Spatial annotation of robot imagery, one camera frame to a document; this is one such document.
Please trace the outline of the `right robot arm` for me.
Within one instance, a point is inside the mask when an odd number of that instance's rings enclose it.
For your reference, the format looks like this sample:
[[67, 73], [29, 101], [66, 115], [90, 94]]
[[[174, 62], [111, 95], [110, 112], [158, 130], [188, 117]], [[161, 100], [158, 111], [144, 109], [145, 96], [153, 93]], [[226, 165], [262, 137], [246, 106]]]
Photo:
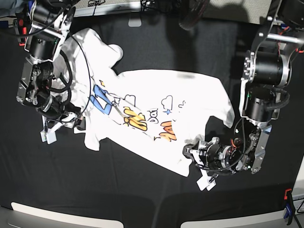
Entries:
[[31, 27], [24, 49], [29, 53], [16, 100], [41, 114], [41, 140], [57, 140], [56, 130], [72, 128], [81, 109], [71, 103], [72, 69], [62, 46], [70, 31], [76, 0], [36, 0], [30, 8]]

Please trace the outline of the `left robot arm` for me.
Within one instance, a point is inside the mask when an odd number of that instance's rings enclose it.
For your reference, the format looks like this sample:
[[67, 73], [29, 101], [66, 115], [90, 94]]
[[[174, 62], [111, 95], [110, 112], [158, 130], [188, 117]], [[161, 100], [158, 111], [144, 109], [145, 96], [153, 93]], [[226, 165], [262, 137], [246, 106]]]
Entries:
[[183, 154], [201, 171], [197, 181], [200, 190], [211, 190], [220, 175], [260, 171], [272, 130], [270, 122], [289, 103], [285, 87], [292, 76], [291, 57], [303, 44], [303, 1], [275, 1], [245, 55], [237, 122], [240, 133], [228, 145], [213, 137], [183, 149]]

